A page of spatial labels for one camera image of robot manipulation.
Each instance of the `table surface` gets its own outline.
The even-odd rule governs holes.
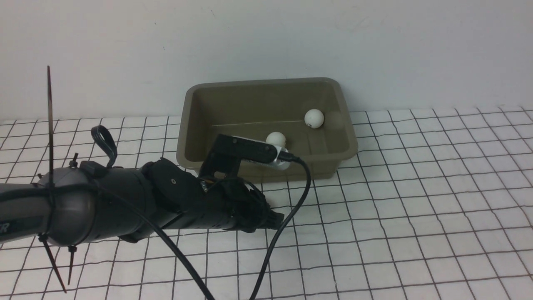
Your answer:
[[[531,299],[533,110],[489,107],[351,113],[359,154],[315,180],[277,243],[259,299]],[[176,163],[179,117],[59,120],[55,166],[106,163],[90,128],[118,140],[116,165]],[[44,120],[0,125],[0,182],[48,170]],[[303,182],[264,184],[288,213]],[[217,299],[248,299],[272,230],[170,230]],[[67,248],[52,247],[64,279]],[[83,244],[68,293],[41,244],[0,246],[0,299],[204,299],[157,236]]]

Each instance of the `black cable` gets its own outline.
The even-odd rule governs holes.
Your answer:
[[[261,282],[263,281],[263,277],[265,276],[265,272],[267,271],[266,267],[268,266],[268,262],[270,260],[270,256],[272,255],[272,252],[274,251],[274,246],[276,245],[276,242],[278,241],[278,238],[281,235],[281,232],[287,226],[287,224],[289,224],[290,220],[294,217],[296,212],[298,212],[298,210],[302,206],[303,202],[305,201],[305,198],[307,197],[307,194],[309,193],[309,189],[311,188],[311,171],[309,170],[309,167],[307,166],[307,164],[303,160],[301,160],[299,157],[295,157],[295,156],[293,156],[293,155],[291,155],[289,153],[285,153],[285,152],[281,152],[279,157],[280,157],[280,159],[282,159],[284,161],[293,161],[295,163],[300,164],[305,170],[305,175],[307,176],[307,180],[305,182],[305,188],[303,190],[302,197],[300,197],[300,200],[298,201],[298,203],[296,203],[296,205],[294,206],[293,210],[289,213],[287,218],[285,218],[283,223],[281,223],[281,226],[279,227],[279,229],[274,234],[274,237],[272,238],[272,241],[270,241],[270,245],[268,247],[268,250],[266,251],[266,255],[265,255],[265,258],[264,258],[264,261],[263,261],[263,265],[261,266],[261,271],[259,272],[259,276],[257,277],[257,281],[255,283],[254,290],[252,292],[252,295],[250,295],[250,300],[255,300],[255,297],[257,296],[257,293],[259,292],[259,288],[261,286]]]

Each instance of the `white ball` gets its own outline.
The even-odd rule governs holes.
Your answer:
[[[305,124],[313,129],[319,128],[324,123],[324,114],[318,109],[310,109],[304,117]]]
[[[266,140],[268,144],[275,145],[275,146],[281,146],[283,148],[285,148],[285,143],[287,142],[287,139],[285,138],[283,133],[277,132],[277,131],[269,134],[266,137]]]

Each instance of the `velcro strap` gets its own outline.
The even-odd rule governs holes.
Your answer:
[[[117,145],[115,145],[115,140],[113,136],[109,133],[109,130],[102,125],[95,126],[91,129],[91,135],[93,136],[94,142],[104,151],[104,153],[109,157],[109,162],[107,163],[107,168],[113,167],[115,160],[117,159]]]

